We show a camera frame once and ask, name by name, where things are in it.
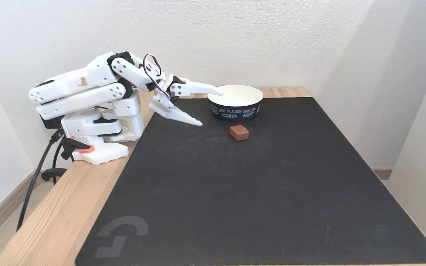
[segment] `mouse pad logo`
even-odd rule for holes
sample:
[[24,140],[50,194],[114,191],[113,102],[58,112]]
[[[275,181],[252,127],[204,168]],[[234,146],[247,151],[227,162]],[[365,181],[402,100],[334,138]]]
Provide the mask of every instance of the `mouse pad logo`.
[[[113,229],[121,225],[133,225],[137,229],[138,236],[146,236],[149,228],[147,222],[138,216],[123,216],[111,221],[105,225],[99,233],[98,237],[107,237]],[[115,258],[118,257],[123,249],[126,236],[116,236],[113,244],[108,247],[101,247],[96,250],[95,258]]]

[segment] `wooden tabletop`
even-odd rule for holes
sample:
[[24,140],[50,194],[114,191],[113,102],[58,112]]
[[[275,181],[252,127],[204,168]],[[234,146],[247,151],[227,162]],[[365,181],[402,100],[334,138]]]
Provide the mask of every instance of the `wooden tabletop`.
[[[262,92],[266,98],[310,96],[303,88],[269,88]],[[140,93],[144,123],[153,114],[147,106],[151,96]],[[127,143],[129,156],[136,144]],[[98,166],[74,162],[1,252],[0,265],[73,266],[129,156]]]

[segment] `black mouse pad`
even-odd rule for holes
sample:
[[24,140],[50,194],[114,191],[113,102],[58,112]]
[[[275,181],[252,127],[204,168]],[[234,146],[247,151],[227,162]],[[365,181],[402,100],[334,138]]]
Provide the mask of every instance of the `black mouse pad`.
[[155,114],[78,266],[426,263],[426,238],[313,98],[264,99],[246,141],[207,99]]

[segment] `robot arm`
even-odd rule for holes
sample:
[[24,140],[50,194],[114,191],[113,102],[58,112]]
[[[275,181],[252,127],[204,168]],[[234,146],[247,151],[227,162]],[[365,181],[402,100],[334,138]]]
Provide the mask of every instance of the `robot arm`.
[[[175,100],[191,93],[222,93],[210,84],[166,76],[155,57],[157,66],[147,61],[147,56],[103,54],[86,67],[48,79],[29,91],[32,101],[40,104],[36,110],[46,127],[47,120],[61,118],[67,137],[94,147],[93,152],[75,152],[76,160],[99,164],[127,155],[127,148],[116,142],[135,141],[142,134],[138,89],[153,91],[149,107],[159,115],[202,125],[174,106]],[[112,108],[94,108],[110,102]]]

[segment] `brown block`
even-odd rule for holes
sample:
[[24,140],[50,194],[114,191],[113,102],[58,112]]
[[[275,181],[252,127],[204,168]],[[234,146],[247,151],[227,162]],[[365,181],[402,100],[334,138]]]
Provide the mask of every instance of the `brown block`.
[[232,126],[230,127],[230,135],[236,141],[245,141],[247,138],[249,138],[249,131],[241,125]]

